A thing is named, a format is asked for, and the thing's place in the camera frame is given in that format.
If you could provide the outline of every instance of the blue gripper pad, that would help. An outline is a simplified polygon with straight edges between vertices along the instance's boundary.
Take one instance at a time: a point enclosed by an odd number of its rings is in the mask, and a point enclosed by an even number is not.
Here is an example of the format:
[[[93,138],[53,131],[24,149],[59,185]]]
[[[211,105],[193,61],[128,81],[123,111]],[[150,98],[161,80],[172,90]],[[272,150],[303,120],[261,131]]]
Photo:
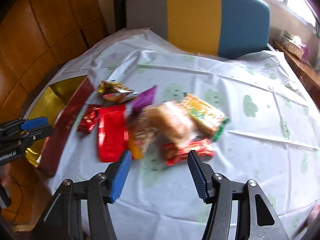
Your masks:
[[[131,152],[126,150],[121,154],[117,162],[117,164],[120,162],[120,165],[112,181],[112,189],[110,193],[111,204],[113,204],[121,195],[125,180],[127,179],[127,175],[131,166],[131,160]]]
[[[195,157],[191,154],[191,152],[188,154],[188,166],[199,198],[205,200],[209,197],[207,183]]]
[[[48,124],[48,119],[45,116],[43,116],[31,120],[26,120],[22,125],[20,125],[20,128],[21,130],[28,131],[46,124]]]

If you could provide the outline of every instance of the snack package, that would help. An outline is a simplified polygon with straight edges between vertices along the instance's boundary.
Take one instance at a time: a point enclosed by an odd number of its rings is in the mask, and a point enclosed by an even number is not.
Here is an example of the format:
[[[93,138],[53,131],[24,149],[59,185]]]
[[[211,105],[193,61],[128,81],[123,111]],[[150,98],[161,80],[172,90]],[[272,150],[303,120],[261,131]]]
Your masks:
[[[159,129],[177,148],[188,146],[194,131],[194,123],[188,112],[174,101],[147,107],[144,110],[150,125]]]
[[[213,156],[214,151],[211,142],[208,138],[190,142],[189,145],[183,149],[178,149],[173,143],[166,143],[163,145],[166,153],[167,165],[174,165],[181,160],[188,158],[188,153],[191,150],[197,151],[199,156]]]
[[[192,94],[187,94],[180,106],[195,120],[199,130],[213,136],[213,141],[219,138],[224,125],[229,122],[222,111]]]
[[[105,100],[123,103],[134,99],[138,93],[127,88],[124,84],[112,81],[101,81],[98,86],[98,92],[102,94]]]
[[[142,112],[137,120],[128,128],[129,141],[128,147],[135,159],[144,157],[148,146],[158,133],[158,129],[151,127],[149,118]]]
[[[132,113],[138,115],[142,109],[153,104],[157,86],[140,93],[134,101],[132,101]]]
[[[84,134],[90,134],[94,126],[98,121],[98,109],[101,108],[100,105],[88,105],[82,120],[78,126],[78,132]]]
[[[128,130],[124,111],[124,105],[98,109],[98,154],[102,162],[117,162],[122,151],[127,149]]]

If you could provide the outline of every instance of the purple object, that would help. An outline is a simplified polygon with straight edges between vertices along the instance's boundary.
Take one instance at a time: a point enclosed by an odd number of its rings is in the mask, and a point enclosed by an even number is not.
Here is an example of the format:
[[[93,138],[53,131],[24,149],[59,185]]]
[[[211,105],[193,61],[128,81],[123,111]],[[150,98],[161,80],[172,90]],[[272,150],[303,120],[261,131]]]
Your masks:
[[[136,100],[132,101],[132,113],[140,114],[143,108],[153,104],[157,86],[140,93]]]
[[[310,56],[310,49],[304,43],[300,44],[300,48],[303,51],[303,56],[302,56],[301,61],[302,62],[306,62],[308,60],[309,56]]]

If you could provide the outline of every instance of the red snack package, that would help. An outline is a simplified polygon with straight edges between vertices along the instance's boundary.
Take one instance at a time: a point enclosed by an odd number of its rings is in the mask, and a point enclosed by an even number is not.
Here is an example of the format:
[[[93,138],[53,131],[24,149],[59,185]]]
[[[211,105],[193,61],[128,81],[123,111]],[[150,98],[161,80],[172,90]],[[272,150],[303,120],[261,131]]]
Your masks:
[[[98,109],[101,108],[99,105],[88,105],[82,120],[78,126],[78,132],[90,134],[94,126],[98,121]]]
[[[124,111],[124,105],[98,109],[98,154],[104,163],[118,161],[122,151],[128,148],[128,130]]]
[[[191,150],[197,151],[199,156],[213,156],[214,151],[211,146],[211,141],[206,138],[199,141],[190,142],[189,145],[185,148],[177,148],[174,143],[166,143],[163,145],[166,158],[167,158],[167,165],[174,165],[180,160],[185,160],[188,158],[188,153]]]

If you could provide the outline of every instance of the human hand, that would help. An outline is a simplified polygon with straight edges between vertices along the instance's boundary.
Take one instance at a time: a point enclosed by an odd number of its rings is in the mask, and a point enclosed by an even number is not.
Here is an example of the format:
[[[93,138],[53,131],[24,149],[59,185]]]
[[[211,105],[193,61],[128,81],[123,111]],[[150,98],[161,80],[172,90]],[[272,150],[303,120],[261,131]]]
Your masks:
[[[0,167],[1,169],[1,186],[7,187],[11,182],[11,164],[7,163]]]

